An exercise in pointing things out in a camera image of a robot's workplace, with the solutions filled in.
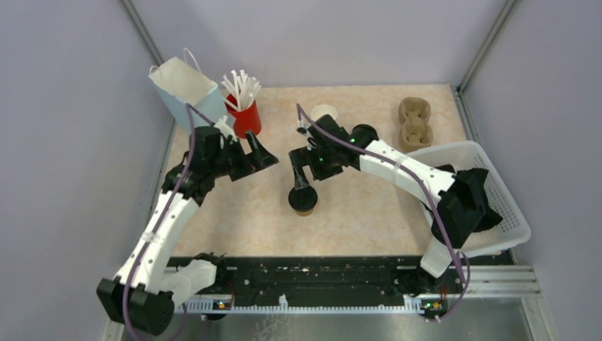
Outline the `black plastic cup lid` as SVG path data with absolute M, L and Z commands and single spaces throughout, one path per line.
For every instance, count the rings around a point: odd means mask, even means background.
M 292 188 L 288 193 L 288 202 L 294 211 L 311 210 L 317 205 L 318 195 L 312 186 L 302 190 Z

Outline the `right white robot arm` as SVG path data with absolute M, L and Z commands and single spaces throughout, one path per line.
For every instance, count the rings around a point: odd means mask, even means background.
M 450 266 L 461 268 L 461 249 L 472 233 L 498 223 L 490 218 L 494 212 L 486 196 L 489 172 L 485 168 L 454 172 L 428 166 L 388 145 L 372 126 L 359 124 L 347 131 L 329 114 L 313 120 L 300 110 L 296 131 L 307 144 L 288 154 L 295 181 L 288 200 L 295 211 L 309 212 L 318 201 L 305 167 L 317 181 L 351 167 L 389 181 L 426 207 L 432 217 L 432 243 L 416 273 L 417 285 L 426 293 L 444 285 L 444 272 Z

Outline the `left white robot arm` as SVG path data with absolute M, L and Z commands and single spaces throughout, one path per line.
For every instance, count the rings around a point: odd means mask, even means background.
M 168 328 L 176 307 L 207 289 L 220 293 L 227 285 L 218 256 L 193 259 L 174 274 L 168 262 L 186 224 L 202 206 L 217 179 L 236 181 L 278 163 L 256 135 L 246 133 L 246 153 L 236 135 L 217 126 L 200 126 L 190 136 L 182 162 L 165 176 L 153 214 L 124 265 L 113 278 L 103 278 L 97 295 L 109 318 L 125 325 L 136 338 L 160 335 Z

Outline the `brown paper coffee cup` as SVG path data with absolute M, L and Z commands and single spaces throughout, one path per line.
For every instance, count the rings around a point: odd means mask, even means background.
M 295 213 L 301 217 L 306 217 L 311 215 L 314 212 L 313 209 L 311 210 L 296 210 Z

